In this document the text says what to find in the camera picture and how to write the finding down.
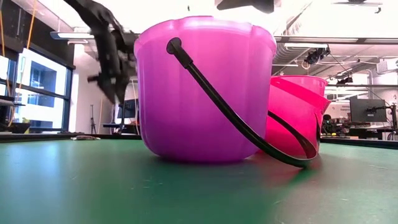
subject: ceiling light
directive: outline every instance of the ceiling light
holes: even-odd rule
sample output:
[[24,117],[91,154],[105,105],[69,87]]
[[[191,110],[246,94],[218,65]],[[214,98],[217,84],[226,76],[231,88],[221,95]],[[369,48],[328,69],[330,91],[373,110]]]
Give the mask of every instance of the ceiling light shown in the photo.
[[296,65],[296,64],[286,64],[286,65],[283,65],[283,64],[272,64],[272,66],[276,66],[276,67],[298,67],[299,65]]
[[71,39],[94,39],[94,36],[89,33],[77,32],[50,32],[53,39],[56,40],[71,40]]
[[358,38],[342,38],[342,37],[296,37],[296,36],[275,36],[277,43],[311,43],[311,44],[348,44],[355,43]]
[[398,40],[396,38],[368,38],[365,40],[365,43],[377,42],[381,44],[398,44]]
[[88,44],[87,40],[69,40],[68,44]]
[[327,48],[327,44],[311,44],[311,43],[286,43],[285,47],[303,47],[303,48]]

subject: ceiling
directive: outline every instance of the ceiling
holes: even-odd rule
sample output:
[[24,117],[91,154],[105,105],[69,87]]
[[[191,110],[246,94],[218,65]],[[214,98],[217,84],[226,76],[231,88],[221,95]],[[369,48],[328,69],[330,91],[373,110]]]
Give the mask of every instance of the ceiling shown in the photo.
[[[13,0],[32,11],[34,0]],[[62,0],[38,0],[40,6],[37,17],[61,32],[70,32],[86,25],[78,14]],[[215,0],[97,0],[108,7],[124,28],[136,33],[143,32],[156,23],[185,16],[212,15],[225,19],[248,21],[263,26],[275,35],[297,35],[309,37],[398,37],[398,29],[393,24],[398,19],[396,0],[367,0],[370,6],[350,6],[335,4],[347,0],[281,0],[280,6],[272,14],[263,14],[253,7],[242,7],[227,11],[217,11]],[[95,45],[86,48],[95,53]],[[322,65],[302,68],[302,60],[313,49],[284,47],[278,45],[274,64],[290,64],[297,67],[273,67],[273,74],[283,71],[285,75],[316,75],[328,77],[344,69],[367,69],[374,67],[378,57],[398,56],[398,45],[330,45],[333,57],[321,61]]]

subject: purple bucket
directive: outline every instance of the purple bucket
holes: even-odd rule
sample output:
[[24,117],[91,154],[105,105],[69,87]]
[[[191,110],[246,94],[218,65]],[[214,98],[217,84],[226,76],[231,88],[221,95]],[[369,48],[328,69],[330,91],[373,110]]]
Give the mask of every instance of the purple bucket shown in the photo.
[[273,36],[248,23],[209,16],[157,24],[135,43],[141,135],[155,154],[177,161],[233,162],[257,148],[224,117],[173,55],[179,37],[195,65],[260,136],[265,135]]

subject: bucket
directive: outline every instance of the bucket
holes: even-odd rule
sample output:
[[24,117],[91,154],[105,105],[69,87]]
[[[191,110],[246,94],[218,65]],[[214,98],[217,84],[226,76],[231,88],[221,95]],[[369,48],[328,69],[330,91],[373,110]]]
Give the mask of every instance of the bucket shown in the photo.
[[266,132],[276,50],[273,36],[248,23],[186,17],[147,29],[134,44],[141,136],[146,146],[177,161],[233,162],[253,155],[257,147],[167,53],[173,37],[183,41],[196,66],[230,107],[259,135]]
[[[327,81],[310,76],[287,75],[271,78],[269,111],[288,122],[319,151],[322,117],[330,101],[323,95]],[[294,136],[268,117],[266,141],[280,151],[299,158],[305,152]]]

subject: green table surface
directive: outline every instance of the green table surface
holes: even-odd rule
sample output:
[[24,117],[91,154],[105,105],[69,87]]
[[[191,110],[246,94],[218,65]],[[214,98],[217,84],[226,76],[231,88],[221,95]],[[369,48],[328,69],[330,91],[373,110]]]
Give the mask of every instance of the green table surface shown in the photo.
[[166,162],[132,140],[0,144],[0,223],[397,223],[398,151],[321,144],[313,168],[265,155]]

